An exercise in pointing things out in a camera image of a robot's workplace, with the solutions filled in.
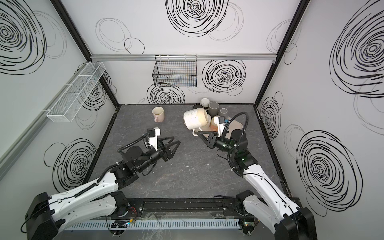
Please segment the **pink mug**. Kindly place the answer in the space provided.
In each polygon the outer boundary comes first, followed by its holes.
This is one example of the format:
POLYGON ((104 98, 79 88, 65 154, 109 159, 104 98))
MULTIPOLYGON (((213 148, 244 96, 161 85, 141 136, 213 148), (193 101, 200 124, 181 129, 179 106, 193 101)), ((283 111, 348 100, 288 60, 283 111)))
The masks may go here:
POLYGON ((165 119, 165 111, 162 107, 155 107, 152 110, 155 123, 162 123, 165 119))

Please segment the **tall grey mug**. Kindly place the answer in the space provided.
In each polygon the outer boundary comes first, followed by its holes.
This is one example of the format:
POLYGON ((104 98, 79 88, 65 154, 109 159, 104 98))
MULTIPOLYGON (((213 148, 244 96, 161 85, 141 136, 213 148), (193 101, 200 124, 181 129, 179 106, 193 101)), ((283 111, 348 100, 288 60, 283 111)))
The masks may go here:
POLYGON ((225 118, 227 118, 227 117, 228 117, 228 109, 227 109, 227 108, 221 108, 221 109, 219 110, 218 115, 219 115, 220 117, 225 117, 225 118))

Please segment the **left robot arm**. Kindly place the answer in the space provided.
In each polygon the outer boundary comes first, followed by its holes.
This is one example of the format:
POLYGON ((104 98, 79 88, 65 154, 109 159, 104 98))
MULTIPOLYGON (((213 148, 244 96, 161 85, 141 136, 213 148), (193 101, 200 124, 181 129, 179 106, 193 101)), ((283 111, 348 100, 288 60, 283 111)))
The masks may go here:
POLYGON ((99 178, 55 195, 34 197, 20 231, 29 240, 52 240, 63 230, 98 217, 122 217, 131 207, 121 189, 129 186, 145 169, 162 159, 172 159, 181 142, 174 137, 144 134, 118 149, 122 161, 107 167, 99 178))

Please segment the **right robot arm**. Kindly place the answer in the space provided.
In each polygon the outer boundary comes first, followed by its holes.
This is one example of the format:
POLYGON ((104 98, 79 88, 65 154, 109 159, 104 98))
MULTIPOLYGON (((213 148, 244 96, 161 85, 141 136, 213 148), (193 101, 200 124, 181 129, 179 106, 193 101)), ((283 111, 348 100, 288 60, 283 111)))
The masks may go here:
POLYGON ((289 199, 267 176, 248 150, 246 134, 234 130, 230 139, 213 131, 197 135, 210 148, 227 153, 231 170, 249 182, 260 194, 242 196, 245 211, 260 220, 276 240, 316 240, 315 218, 308 208, 301 208, 289 199))

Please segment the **speckled cream mug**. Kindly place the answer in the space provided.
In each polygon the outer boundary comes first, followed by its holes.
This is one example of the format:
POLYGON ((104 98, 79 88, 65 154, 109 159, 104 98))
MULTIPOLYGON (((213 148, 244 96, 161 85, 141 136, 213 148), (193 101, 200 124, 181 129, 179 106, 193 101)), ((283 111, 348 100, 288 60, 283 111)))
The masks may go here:
POLYGON ((193 136, 197 137, 197 132, 202 131, 202 127, 209 123, 207 111, 203 108, 193 109, 184 112, 184 124, 189 130, 192 130, 193 136))

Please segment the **orange and cream mug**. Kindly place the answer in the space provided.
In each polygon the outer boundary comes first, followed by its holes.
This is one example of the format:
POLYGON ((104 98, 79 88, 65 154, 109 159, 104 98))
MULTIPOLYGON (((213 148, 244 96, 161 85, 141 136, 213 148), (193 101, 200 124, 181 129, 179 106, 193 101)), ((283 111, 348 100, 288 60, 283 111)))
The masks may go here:
POLYGON ((220 116, 214 116, 211 120, 210 129, 211 131, 217 131, 218 130, 218 123, 219 123, 219 117, 220 116))

